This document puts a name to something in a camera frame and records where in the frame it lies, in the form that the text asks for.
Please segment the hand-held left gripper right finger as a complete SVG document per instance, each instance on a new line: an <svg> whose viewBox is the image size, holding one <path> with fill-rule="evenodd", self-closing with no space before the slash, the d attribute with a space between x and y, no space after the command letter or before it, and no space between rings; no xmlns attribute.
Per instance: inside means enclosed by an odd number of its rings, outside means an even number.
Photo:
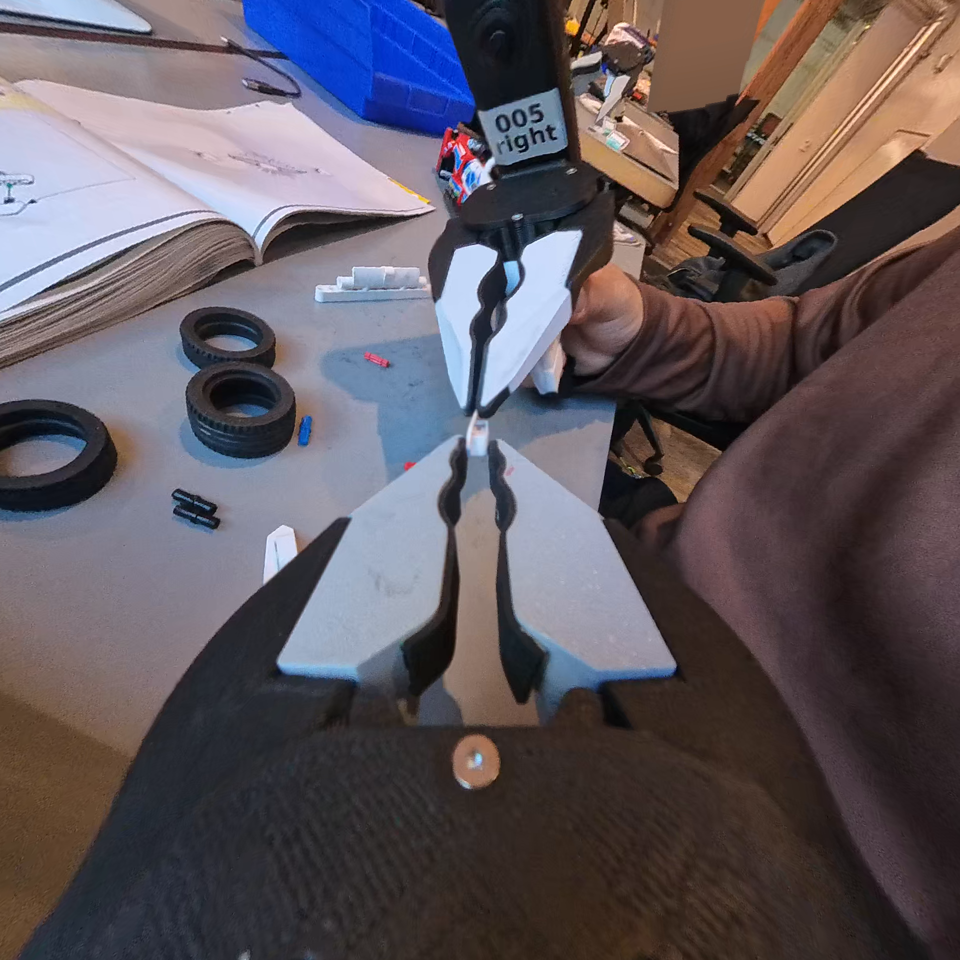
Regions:
<svg viewBox="0 0 960 960"><path fill-rule="evenodd" d="M519 704L673 677L677 662L599 513L508 443L487 448L499 656Z"/></svg>

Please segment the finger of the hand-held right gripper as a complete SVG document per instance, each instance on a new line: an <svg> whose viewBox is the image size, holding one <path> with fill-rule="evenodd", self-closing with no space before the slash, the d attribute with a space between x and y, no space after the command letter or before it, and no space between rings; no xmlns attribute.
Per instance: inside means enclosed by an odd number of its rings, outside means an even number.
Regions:
<svg viewBox="0 0 960 960"><path fill-rule="evenodd" d="M521 280L482 351L480 418L492 417L528 379L539 394L558 394L567 360L559 338L572 313L570 270L582 237L581 229L557 230L524 247Z"/></svg>
<svg viewBox="0 0 960 960"><path fill-rule="evenodd" d="M476 409L476 325L488 326L492 308L482 299L482 284L503 278L499 254L491 247L457 247L435 301L438 332L454 396L464 412Z"/></svg>

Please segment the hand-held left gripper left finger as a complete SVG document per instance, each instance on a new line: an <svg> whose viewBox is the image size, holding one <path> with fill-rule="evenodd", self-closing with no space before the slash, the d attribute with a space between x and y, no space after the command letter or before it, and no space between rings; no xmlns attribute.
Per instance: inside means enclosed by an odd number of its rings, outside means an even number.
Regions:
<svg viewBox="0 0 960 960"><path fill-rule="evenodd" d="M443 441L347 518L278 655L287 676L422 695L450 666L467 450Z"/></svg>

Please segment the white stepped brick assembly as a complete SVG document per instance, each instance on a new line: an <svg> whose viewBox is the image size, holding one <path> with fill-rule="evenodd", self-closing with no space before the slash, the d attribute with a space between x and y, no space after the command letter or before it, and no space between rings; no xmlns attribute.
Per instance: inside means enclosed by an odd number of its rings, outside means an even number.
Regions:
<svg viewBox="0 0 960 960"><path fill-rule="evenodd" d="M332 284L318 284L319 304L396 303L431 299L431 286L418 267L353 267Z"/></svg>

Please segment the person's right hand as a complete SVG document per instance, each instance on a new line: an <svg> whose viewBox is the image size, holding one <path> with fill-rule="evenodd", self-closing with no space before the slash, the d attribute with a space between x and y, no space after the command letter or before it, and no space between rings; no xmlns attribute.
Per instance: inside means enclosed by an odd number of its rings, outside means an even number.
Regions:
<svg viewBox="0 0 960 960"><path fill-rule="evenodd" d="M589 378L606 371L637 337L643 319L638 283L612 263L595 270L582 284L560 335L572 373Z"/></svg>

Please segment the grey white device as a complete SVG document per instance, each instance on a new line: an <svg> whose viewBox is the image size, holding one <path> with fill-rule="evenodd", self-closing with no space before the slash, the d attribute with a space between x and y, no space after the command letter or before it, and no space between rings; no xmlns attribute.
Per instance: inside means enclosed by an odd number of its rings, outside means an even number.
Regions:
<svg viewBox="0 0 960 960"><path fill-rule="evenodd" d="M603 100L592 126L600 128L608 118L623 114L638 87L642 73L652 66L656 45L633 25L620 22L609 31L600 45Z"/></svg>

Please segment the small toy race car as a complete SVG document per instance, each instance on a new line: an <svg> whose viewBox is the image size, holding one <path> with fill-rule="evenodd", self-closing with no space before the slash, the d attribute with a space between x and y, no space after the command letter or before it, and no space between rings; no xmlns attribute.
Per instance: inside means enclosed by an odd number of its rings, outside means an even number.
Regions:
<svg viewBox="0 0 960 960"><path fill-rule="evenodd" d="M449 127L442 138L436 176L444 198L453 209L479 188L494 181L496 161L486 139L464 123Z"/></svg>

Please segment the blue plastic bin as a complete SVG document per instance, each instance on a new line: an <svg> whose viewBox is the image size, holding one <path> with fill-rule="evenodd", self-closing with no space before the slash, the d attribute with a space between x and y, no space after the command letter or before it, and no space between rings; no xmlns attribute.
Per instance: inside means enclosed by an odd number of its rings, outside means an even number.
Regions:
<svg viewBox="0 0 960 960"><path fill-rule="evenodd" d="M447 26L408 1L244 1L246 26L366 121L443 135L474 118Z"/></svg>

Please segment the cluttered work table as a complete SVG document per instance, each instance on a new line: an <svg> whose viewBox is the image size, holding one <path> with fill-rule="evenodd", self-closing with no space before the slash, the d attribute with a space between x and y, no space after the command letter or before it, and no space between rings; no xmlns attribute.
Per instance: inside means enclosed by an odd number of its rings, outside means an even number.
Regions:
<svg viewBox="0 0 960 960"><path fill-rule="evenodd" d="M603 100L601 58L599 47L570 64L582 157L647 208L668 210L680 191L678 134L635 97L649 91L646 69L622 115L593 126Z"/></svg>

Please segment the black rubber toy tire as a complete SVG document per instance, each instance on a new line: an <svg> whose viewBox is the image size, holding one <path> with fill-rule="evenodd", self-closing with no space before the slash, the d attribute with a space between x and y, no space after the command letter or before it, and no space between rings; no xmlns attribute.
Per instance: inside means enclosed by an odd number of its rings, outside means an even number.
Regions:
<svg viewBox="0 0 960 960"><path fill-rule="evenodd" d="M283 450L298 426L296 396L280 374L245 362L199 369L185 390L188 424L209 450L259 459Z"/></svg>
<svg viewBox="0 0 960 960"><path fill-rule="evenodd" d="M75 404L48 399L1 404L1 450L46 437L70 437L82 441L82 449L70 462L51 471L3 474L3 511L37 513L70 508L94 497L114 476L114 440L95 414Z"/></svg>
<svg viewBox="0 0 960 960"><path fill-rule="evenodd" d="M197 368L220 363L247 363L270 369L277 357L277 337L258 316L233 307L209 306L187 313L179 326L181 347ZM235 337L249 342L244 350L214 344L217 337Z"/></svg>

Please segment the black office chair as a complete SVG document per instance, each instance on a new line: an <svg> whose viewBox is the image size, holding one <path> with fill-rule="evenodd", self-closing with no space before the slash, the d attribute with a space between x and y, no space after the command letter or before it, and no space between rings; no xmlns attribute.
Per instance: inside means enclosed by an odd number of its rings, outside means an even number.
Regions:
<svg viewBox="0 0 960 960"><path fill-rule="evenodd" d="M914 150L870 186L771 250L767 296L797 296L843 279L958 207L959 167Z"/></svg>
<svg viewBox="0 0 960 960"><path fill-rule="evenodd" d="M645 271L644 281L664 292L704 304L795 296L838 246L834 232L815 227L780 246L753 253L737 242L738 234L759 235L760 228L753 220L708 191L697 190L694 195L718 215L719 227L687 227L692 238L707 246L706 255L685 259L668 270ZM674 426L719 451L726 450L748 427L748 422L706 419L639 400L626 401L618 406L610 444L610 459L624 473L638 478L663 473L665 452L655 421ZM625 439L635 425L641 427L652 449L639 468L623 458Z"/></svg>

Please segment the person's torso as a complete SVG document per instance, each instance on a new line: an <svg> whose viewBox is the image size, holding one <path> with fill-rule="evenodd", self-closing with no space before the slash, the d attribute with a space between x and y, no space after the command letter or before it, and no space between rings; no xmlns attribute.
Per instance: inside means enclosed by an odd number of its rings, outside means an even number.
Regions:
<svg viewBox="0 0 960 960"><path fill-rule="evenodd" d="M958 958L958 392L795 389L614 516L763 666L881 889Z"/></svg>

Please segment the open instruction book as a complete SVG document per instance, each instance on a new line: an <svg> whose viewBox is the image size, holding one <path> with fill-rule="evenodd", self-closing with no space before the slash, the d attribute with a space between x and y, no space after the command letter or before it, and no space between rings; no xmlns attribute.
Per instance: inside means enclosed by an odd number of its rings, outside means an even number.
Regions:
<svg viewBox="0 0 960 960"><path fill-rule="evenodd" d="M189 109L2 81L1 366L136 318L295 228L429 201L294 105Z"/></svg>

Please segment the white door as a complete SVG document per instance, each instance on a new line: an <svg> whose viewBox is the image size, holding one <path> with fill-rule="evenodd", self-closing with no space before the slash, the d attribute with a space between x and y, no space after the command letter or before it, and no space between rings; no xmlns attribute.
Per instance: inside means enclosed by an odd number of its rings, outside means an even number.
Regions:
<svg viewBox="0 0 960 960"><path fill-rule="evenodd" d="M774 96L726 199L779 244L958 122L958 2L845 2Z"/></svg>

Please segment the white flat stand base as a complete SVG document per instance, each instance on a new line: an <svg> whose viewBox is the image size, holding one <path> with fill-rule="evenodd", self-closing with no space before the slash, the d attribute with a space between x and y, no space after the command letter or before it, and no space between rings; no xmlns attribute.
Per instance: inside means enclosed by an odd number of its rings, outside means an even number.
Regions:
<svg viewBox="0 0 960 960"><path fill-rule="evenodd" d="M140 36L153 32L147 20L117 1L2 1L1 14Z"/></svg>

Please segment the wooden post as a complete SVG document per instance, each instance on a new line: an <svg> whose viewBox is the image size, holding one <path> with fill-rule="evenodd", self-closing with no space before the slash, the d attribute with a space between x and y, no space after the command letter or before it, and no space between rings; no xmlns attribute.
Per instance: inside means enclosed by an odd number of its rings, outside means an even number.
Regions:
<svg viewBox="0 0 960 960"><path fill-rule="evenodd" d="M786 83L825 26L842 5L841 1L804 1L774 43L761 65L738 95L733 109L736 124L715 138L708 151L683 182L670 209L658 214L651 223L651 244L664 246L690 216L697 190L711 187L734 156L758 114L763 114L774 95Z"/></svg>

